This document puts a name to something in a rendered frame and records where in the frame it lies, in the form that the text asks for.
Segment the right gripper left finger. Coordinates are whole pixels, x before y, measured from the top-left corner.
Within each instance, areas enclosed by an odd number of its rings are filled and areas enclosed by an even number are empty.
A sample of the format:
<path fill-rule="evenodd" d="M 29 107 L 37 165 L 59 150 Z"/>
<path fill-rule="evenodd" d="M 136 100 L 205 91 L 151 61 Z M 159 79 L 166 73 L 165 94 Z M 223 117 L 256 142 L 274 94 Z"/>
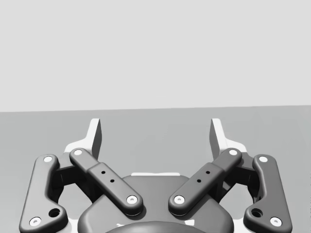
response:
<path fill-rule="evenodd" d="M 104 194 L 124 215 L 143 211 L 141 195 L 98 161 L 101 143 L 101 122 L 94 118 L 85 138 L 68 144 L 60 158 L 45 154 L 35 160 L 19 222 L 21 233 L 58 233 L 66 228 L 68 214 L 58 200 L 64 186 L 72 183 L 92 202 Z"/>

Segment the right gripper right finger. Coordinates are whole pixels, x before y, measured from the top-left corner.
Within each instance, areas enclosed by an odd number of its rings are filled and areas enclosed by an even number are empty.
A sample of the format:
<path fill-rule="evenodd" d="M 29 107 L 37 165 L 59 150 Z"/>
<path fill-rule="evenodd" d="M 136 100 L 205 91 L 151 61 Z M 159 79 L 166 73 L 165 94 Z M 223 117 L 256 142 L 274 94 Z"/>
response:
<path fill-rule="evenodd" d="M 245 185 L 252 197 L 242 218 L 244 227 L 254 233 L 290 233 L 293 224 L 283 185 L 273 156 L 251 157 L 246 147 L 226 138 L 221 120 L 213 118 L 209 142 L 213 161 L 192 175 L 168 200 L 175 216 L 188 214 L 206 195 L 221 199 L 235 184 Z"/>

